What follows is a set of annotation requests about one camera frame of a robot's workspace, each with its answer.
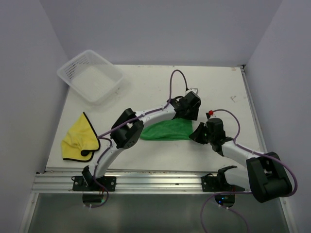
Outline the green microfiber towel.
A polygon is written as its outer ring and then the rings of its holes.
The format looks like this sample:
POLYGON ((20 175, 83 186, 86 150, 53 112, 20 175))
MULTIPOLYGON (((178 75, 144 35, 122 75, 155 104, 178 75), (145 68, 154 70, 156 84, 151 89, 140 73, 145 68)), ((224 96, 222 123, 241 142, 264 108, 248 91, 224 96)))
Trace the green microfiber towel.
POLYGON ((189 135, 192 132, 191 120, 176 118, 146 127, 142 131, 140 139, 150 141, 189 140, 189 135))

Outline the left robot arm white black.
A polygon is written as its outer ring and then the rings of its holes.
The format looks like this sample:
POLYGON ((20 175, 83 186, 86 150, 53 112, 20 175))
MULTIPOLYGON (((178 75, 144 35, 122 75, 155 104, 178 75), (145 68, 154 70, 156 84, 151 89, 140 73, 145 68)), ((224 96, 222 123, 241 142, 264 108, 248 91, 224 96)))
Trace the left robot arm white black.
POLYGON ((109 166, 121 152, 138 142, 145 127, 176 118, 197 120, 200 105, 200 97, 195 92, 188 91, 186 95, 169 99, 157 108, 138 112, 131 108, 124 110, 111 130, 100 135, 100 139, 109 141, 109 146, 94 165, 88 165, 83 169, 84 185, 92 191, 102 186, 101 177, 105 175, 109 166))

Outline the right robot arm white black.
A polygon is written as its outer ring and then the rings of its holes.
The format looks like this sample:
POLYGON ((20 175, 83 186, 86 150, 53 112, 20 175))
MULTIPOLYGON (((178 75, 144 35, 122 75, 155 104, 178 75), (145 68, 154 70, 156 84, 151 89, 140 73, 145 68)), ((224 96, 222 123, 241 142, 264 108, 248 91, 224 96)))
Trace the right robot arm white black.
POLYGON ((251 151, 235 144, 232 137, 226 136, 221 119, 210 118, 206 123, 201 122, 189 138, 196 143, 211 145, 214 152, 243 167, 226 166, 218 170, 216 177, 203 176, 202 190, 205 191, 205 186, 212 183, 218 191, 246 190, 260 203, 287 196, 293 191, 279 156, 274 152, 262 154, 251 151))

